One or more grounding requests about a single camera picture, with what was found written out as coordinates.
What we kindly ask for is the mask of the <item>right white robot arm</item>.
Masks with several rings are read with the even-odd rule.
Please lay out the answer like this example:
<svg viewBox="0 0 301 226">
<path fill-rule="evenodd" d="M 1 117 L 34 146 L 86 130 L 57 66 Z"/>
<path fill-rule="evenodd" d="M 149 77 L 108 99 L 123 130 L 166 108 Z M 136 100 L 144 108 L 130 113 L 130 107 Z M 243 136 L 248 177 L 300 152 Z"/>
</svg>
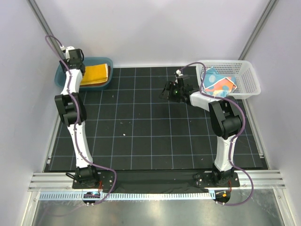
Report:
<svg viewBox="0 0 301 226">
<path fill-rule="evenodd" d="M 211 127 L 217 136 L 211 181 L 216 186 L 224 186 L 234 176 L 235 143 L 246 122 L 243 112 L 232 97 L 211 96 L 194 89 L 188 81 L 187 75 L 178 76 L 175 81 L 167 81 L 159 97 L 172 102 L 183 102 L 209 112 Z"/>
</svg>

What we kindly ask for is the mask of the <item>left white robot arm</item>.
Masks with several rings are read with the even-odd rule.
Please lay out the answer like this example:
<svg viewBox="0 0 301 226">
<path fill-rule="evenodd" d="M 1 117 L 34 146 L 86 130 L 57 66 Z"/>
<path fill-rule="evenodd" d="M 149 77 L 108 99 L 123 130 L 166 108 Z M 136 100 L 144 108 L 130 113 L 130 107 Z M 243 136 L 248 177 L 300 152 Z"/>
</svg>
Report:
<svg viewBox="0 0 301 226">
<path fill-rule="evenodd" d="M 55 104 L 62 124 L 67 127 L 72 138 L 76 158 L 75 175 L 66 175 L 73 179 L 74 187 L 96 188 L 100 179 L 96 167 L 92 165 L 93 158 L 85 130 L 87 112 L 79 96 L 80 83 L 85 73 L 84 55 L 81 49 L 72 46 L 61 46 L 60 49 L 65 57 L 60 65 L 66 81 L 61 94 L 55 96 Z"/>
</svg>

